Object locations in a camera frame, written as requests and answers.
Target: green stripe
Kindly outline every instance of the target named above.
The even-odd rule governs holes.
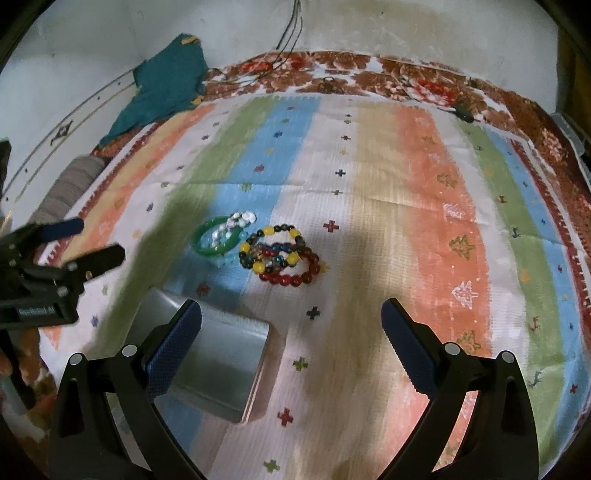
[[[540,465],[543,465],[550,460],[550,452],[555,451],[552,432],[564,384],[564,357],[552,273],[541,235],[504,156],[481,128],[459,121],[457,125],[474,147],[482,147],[480,151],[475,149],[476,158],[505,229],[511,232],[513,227],[518,226],[521,234],[513,238],[507,233],[507,238],[515,254],[519,284],[525,296],[528,324],[524,325],[524,329],[530,336],[530,357],[523,372],[525,383],[530,383],[535,372],[543,369],[542,382],[534,388],[528,387],[540,443]],[[506,203],[499,201],[500,195]],[[524,281],[525,272],[531,277],[529,281]],[[532,332],[528,327],[533,325],[534,317],[539,318],[540,328]]]
[[[217,141],[205,147],[188,168],[183,184],[169,195],[154,228],[140,240],[129,273],[116,286],[115,301],[88,351],[95,356],[114,355],[125,341],[135,311],[150,286],[161,287],[170,265],[181,255],[195,227],[223,181],[277,102],[278,97],[250,100],[233,114]]]

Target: screw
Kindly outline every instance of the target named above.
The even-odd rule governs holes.
[[[135,345],[125,345],[121,353],[123,356],[134,356],[138,352],[138,348]]]
[[[457,355],[460,353],[460,347],[453,342],[446,343],[444,348],[450,355]]]
[[[78,365],[80,362],[82,362],[81,353],[75,353],[70,357],[70,365]]]
[[[501,353],[501,358],[507,362],[508,364],[512,364],[515,361],[515,357],[511,352],[503,352]]]

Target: red bead bracelet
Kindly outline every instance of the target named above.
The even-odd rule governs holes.
[[[308,270],[301,275],[281,275],[279,273],[261,273],[259,278],[262,281],[268,281],[272,285],[282,285],[284,287],[292,285],[299,287],[302,283],[312,283],[314,275],[320,273],[320,257],[316,255],[310,247],[304,247],[298,252],[301,258],[305,258],[310,266]]]

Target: colorful striped rug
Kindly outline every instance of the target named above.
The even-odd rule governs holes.
[[[264,418],[235,426],[161,397],[177,440],[211,480],[376,478],[427,404],[381,329],[395,296],[442,341],[513,351],[543,473],[586,412],[591,367],[589,270],[549,175],[522,139],[430,106],[336,95],[202,105],[140,132],[74,207],[85,231],[45,258],[116,241],[127,261],[88,284],[76,325],[44,331],[41,353],[57,379],[73,352],[112,355],[152,285],[269,321],[286,344]],[[194,229],[236,210],[256,213],[253,231],[298,227],[323,273],[283,288],[196,255]]]

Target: orange stripe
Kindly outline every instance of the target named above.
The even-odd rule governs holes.
[[[123,215],[135,189],[160,164],[184,133],[214,108],[214,105],[203,105],[195,110],[180,113],[154,133],[146,146],[129,160],[109,188],[102,193],[85,219],[84,231],[74,237],[64,251],[62,262],[108,244],[115,225]],[[43,333],[57,350],[61,326],[44,328]]]
[[[414,305],[405,307],[415,321],[429,325],[441,342],[457,342],[467,353],[489,356],[488,266],[482,237],[474,223],[474,205],[431,115],[417,107],[393,108],[400,150],[410,163],[407,183],[413,193],[404,230],[418,262],[417,278],[413,279],[411,289]],[[445,203],[455,205],[463,217],[446,216]],[[468,281],[473,294],[478,294],[472,298],[472,309],[462,306],[452,294],[462,283],[467,287]],[[387,420],[393,426],[388,429],[391,434],[385,447],[390,459],[412,432],[427,404],[426,397],[410,385],[404,387],[403,398],[397,395],[391,401]],[[442,465],[453,460],[474,398],[472,395],[465,403],[448,448],[441,456]]]

